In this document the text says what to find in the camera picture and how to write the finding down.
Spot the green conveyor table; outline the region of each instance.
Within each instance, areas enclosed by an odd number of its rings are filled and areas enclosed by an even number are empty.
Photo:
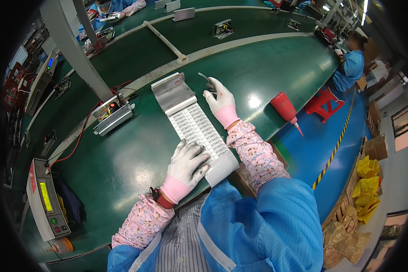
[[[226,2],[236,5],[250,1]],[[152,14],[153,11],[150,6],[132,17],[136,16],[134,19],[136,22],[140,20],[141,24],[148,18],[141,18],[140,14]],[[232,20],[234,34],[223,40],[213,38],[214,23],[228,18]],[[196,13],[194,19],[181,22],[169,19],[154,24],[154,27],[182,53],[190,54],[245,37],[295,32],[286,25],[289,18],[301,23],[301,32],[314,31],[313,19],[248,9],[201,12]],[[127,24],[131,25],[122,27],[133,27],[134,20],[129,20]],[[90,60],[108,86],[115,86],[135,80],[176,58],[164,43],[144,28],[122,38]],[[198,76],[198,72],[219,79],[233,93],[238,116],[254,124],[256,132],[268,140],[286,123],[269,101],[284,91],[299,111],[336,68],[335,54],[316,37],[293,36],[231,48],[191,62],[177,71],[185,73],[186,83],[196,92],[199,105],[222,137],[225,138],[227,132],[213,117],[202,96],[206,81]],[[71,89],[59,100],[47,101],[30,128],[31,144],[28,149],[25,145],[22,147],[16,162],[15,188],[25,188],[31,159],[41,158],[44,135],[56,129],[58,140],[51,153],[99,100],[76,73],[70,77]],[[132,100],[136,104],[136,116],[132,120],[105,137],[94,135],[92,127],[95,124],[92,124],[83,133],[76,152],[53,167],[85,205],[87,221],[75,226],[68,237],[74,251],[56,255],[45,252],[49,245],[40,239],[33,216],[28,212],[22,236],[38,262],[66,259],[108,245],[133,204],[139,200],[138,194],[148,192],[150,186],[163,184],[170,157],[180,139],[158,105],[150,84],[136,93],[138,98]],[[60,158],[70,154],[75,144],[76,141]],[[208,183],[203,179],[185,201],[206,188]]]

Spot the blue floor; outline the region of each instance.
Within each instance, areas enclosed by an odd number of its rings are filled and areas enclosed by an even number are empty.
[[[325,124],[321,122],[322,118],[316,113],[308,115],[305,110],[300,111],[297,114],[298,124],[304,133],[304,138],[290,124],[284,126],[277,133],[277,137],[282,141],[297,165],[294,173],[290,172],[290,168],[288,169],[293,178],[300,179],[310,186],[313,185],[343,131],[352,96],[353,92],[346,95],[345,105],[334,113]],[[346,133],[333,161],[314,191],[321,223],[325,221],[340,197],[355,157],[358,155],[366,107],[365,94],[363,92],[356,93]],[[367,127],[365,128],[365,135],[368,139],[371,138]]]

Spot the pink floral sleeve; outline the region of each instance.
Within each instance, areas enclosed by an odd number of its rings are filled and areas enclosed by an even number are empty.
[[[255,127],[251,123],[240,120],[231,128],[228,131],[227,145],[236,149],[240,160],[251,174],[257,193],[272,178],[290,177],[283,163],[272,152],[272,146],[255,132]]]
[[[112,248],[130,245],[144,249],[154,236],[174,216],[174,209],[165,209],[155,202],[150,194],[140,194],[138,201],[118,233],[112,236]]]
[[[142,8],[144,8],[146,6],[147,6],[147,2],[145,2],[145,0],[137,0],[136,2],[131,4],[130,6],[123,9],[121,12],[124,12],[126,17],[130,17],[135,12],[137,12],[138,10],[141,10]]]

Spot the yellow black hazard tape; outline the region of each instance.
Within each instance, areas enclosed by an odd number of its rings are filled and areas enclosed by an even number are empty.
[[[343,135],[345,134],[346,128],[348,127],[349,118],[351,117],[352,106],[354,105],[354,100],[355,100],[355,93],[356,93],[356,90],[354,90],[354,95],[352,96],[351,107],[349,108],[348,117],[346,118],[345,126],[343,127],[343,131],[340,134],[340,138],[338,139],[337,144],[335,145],[335,148],[332,151],[331,157],[329,157],[329,160],[326,163],[325,167],[323,167],[323,170],[320,172],[319,177],[317,177],[316,181],[313,183],[313,185],[312,185],[313,190],[316,189],[317,184],[319,184],[319,182],[322,179],[323,175],[325,175],[326,170],[328,169],[329,165],[331,164],[331,161],[334,159],[334,156],[335,156],[335,154],[336,154],[336,152],[338,150],[338,147],[339,147],[340,143],[342,142]]]

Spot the red wrist strap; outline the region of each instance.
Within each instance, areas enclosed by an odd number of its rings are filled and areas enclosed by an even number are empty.
[[[150,193],[153,196],[153,199],[163,208],[165,209],[171,209],[172,207],[174,207],[174,203],[169,202],[168,200],[166,200],[166,198],[164,198],[159,190],[157,188],[152,188],[150,187]]]
[[[171,209],[175,205],[174,203],[171,203],[168,200],[166,200],[162,195],[157,199],[157,203],[159,203],[160,206],[162,206],[165,209]]]

